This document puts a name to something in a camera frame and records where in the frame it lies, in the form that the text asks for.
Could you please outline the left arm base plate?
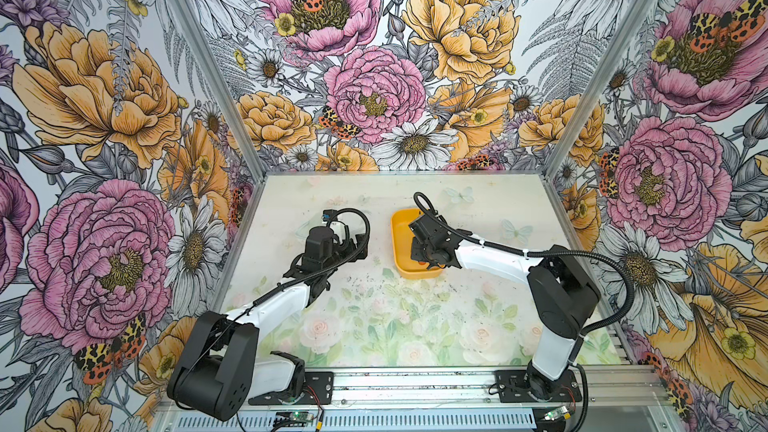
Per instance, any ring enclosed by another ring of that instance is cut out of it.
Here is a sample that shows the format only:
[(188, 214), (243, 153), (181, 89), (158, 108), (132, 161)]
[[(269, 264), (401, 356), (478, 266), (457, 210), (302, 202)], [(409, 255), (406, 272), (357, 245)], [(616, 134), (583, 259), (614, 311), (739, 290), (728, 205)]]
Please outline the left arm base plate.
[(249, 397), (250, 406), (326, 406), (332, 402), (335, 374), (306, 372), (300, 385), (291, 384), (286, 390)]

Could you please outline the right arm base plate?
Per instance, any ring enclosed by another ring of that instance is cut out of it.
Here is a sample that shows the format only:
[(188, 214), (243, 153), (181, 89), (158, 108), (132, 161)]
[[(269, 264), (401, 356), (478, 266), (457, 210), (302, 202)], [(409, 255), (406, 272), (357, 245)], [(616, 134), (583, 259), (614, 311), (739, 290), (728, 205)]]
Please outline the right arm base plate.
[(550, 380), (527, 369), (501, 369), (487, 388), (501, 403), (578, 403), (582, 392), (574, 373), (566, 370), (560, 378)]

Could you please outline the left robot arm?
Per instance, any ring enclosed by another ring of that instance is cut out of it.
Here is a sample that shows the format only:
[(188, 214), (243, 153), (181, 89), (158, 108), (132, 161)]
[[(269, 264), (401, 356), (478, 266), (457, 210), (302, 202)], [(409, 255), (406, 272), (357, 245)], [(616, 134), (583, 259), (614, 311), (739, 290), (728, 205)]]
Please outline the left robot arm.
[(340, 266), (367, 257), (370, 231), (339, 237), (330, 225), (310, 229), (304, 251), (283, 281), (253, 302), (226, 314), (196, 320), (166, 393), (175, 405), (220, 421), (234, 417), (251, 399), (295, 401), (309, 392), (306, 363), (286, 352), (258, 356), (264, 336), (312, 305), (330, 289)]

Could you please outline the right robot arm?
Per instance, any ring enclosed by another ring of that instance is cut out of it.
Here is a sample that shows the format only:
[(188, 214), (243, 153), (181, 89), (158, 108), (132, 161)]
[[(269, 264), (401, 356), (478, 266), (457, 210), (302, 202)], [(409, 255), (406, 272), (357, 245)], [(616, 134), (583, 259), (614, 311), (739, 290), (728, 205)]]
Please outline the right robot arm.
[(583, 329), (600, 301), (575, 252), (559, 245), (545, 251), (514, 249), (453, 229), (440, 216), (420, 215), (409, 229), (416, 262), (479, 270), (528, 287), (542, 332), (516, 388), (537, 401), (552, 399), (579, 354)]

